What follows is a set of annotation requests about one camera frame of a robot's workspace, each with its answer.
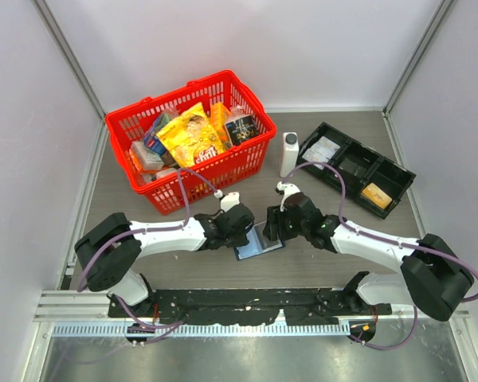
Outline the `blue leather card holder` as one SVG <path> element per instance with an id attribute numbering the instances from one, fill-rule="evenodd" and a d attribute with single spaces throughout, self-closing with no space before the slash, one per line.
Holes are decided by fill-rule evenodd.
<path id="1" fill-rule="evenodd" d="M 248 243 L 245 246 L 234 248 L 237 261 L 251 259 L 252 257 L 276 251 L 285 247 L 281 240 L 271 241 L 263 234 L 266 221 L 255 224 L 247 233 Z"/>

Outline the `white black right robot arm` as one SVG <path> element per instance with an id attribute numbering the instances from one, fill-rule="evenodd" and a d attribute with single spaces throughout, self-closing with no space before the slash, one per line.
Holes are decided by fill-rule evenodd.
<path id="1" fill-rule="evenodd" d="M 263 235 L 287 241 L 302 236 L 314 248 L 354 255 L 396 271 L 400 296 L 427 316 L 445 322 L 474 284 L 471 271 L 439 237 L 400 238 L 366 229 L 344 217 L 324 215 L 304 193 L 267 208 Z"/>

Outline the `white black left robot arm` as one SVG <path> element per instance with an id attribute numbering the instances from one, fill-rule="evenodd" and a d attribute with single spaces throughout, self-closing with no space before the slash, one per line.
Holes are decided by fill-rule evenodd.
<path id="1" fill-rule="evenodd" d="M 76 242 L 84 286 L 92 292 L 111 292 L 112 301 L 126 315 L 146 317 L 154 308 L 155 294 L 147 280 L 131 269 L 137 259 L 170 251 L 243 247 L 249 243 L 253 223 L 254 215 L 242 203 L 214 215 L 154 224 L 113 213 Z"/>

